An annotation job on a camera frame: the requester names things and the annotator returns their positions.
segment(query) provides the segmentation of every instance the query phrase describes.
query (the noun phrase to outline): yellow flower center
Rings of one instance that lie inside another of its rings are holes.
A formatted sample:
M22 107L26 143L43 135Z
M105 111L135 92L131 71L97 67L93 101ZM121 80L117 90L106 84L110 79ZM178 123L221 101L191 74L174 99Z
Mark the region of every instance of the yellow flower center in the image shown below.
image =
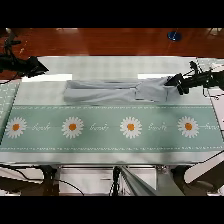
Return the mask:
M70 124L70 125L69 125L69 129L70 129L71 131L74 131L74 130L76 129L76 124Z
M17 131L17 130L19 130L19 124L14 124L14 125L12 126L12 130L13 130L13 131Z
M188 131L190 131L190 130L192 129L192 124L190 124L190 123L186 123L186 124L185 124L185 128L186 128Z
M133 124L128 124L128 130L129 131L134 131L135 126Z

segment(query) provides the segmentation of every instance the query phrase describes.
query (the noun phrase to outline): wooden floor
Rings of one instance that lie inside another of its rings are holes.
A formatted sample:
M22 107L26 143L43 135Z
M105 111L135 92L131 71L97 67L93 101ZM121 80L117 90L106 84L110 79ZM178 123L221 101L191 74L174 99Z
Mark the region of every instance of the wooden floor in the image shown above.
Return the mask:
M17 57L71 55L152 55L224 58L222 28L12 28L22 44L15 46ZM180 42L167 33L182 34ZM7 36L0 29L0 47ZM4 72L1 79L11 73Z

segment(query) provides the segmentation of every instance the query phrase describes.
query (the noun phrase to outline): white dotted border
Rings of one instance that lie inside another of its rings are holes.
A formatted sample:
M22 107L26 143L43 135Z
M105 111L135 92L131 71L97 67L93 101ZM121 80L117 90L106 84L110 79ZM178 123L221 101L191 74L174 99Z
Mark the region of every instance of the white dotted border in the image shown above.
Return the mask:
M198 146L198 147L174 147L174 148L0 148L0 151L152 151L152 150L189 150L189 149L224 149L224 146Z
M111 106L13 106L12 109L14 110L36 110L36 109L165 109L165 108L175 108L175 109L206 109L206 108L213 108L212 106L155 106L155 107L150 107L150 106L116 106L116 107L111 107Z

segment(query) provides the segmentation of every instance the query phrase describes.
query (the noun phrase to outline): white daisy flower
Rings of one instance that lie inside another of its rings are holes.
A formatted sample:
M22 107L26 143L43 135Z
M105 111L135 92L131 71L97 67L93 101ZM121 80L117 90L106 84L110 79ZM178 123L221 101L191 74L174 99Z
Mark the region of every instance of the white daisy flower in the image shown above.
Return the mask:
M75 138L76 136L82 134L81 131L83 130L83 126L83 121L78 117L69 117L65 122L63 122L63 135L65 135L66 138Z
M178 122L178 130L182 131L182 135L185 135L185 137L191 138L197 136L199 133L199 127L197 122L194 120L194 118L190 117L182 117L179 119Z
M123 135L130 139L139 136L141 134L140 131L142 130L140 121L134 117L126 117L123 119L120 127L120 131L123 132Z
M17 138L26 130L26 121L21 117L14 117L6 126L6 135L8 138Z

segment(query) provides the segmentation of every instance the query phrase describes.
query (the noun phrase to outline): blue object on floor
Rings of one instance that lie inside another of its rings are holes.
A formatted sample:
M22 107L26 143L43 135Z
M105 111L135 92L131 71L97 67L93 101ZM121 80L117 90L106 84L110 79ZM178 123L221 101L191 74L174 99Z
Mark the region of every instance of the blue object on floor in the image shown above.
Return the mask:
M172 41L180 41L182 38L181 33L176 31L168 32L167 37Z

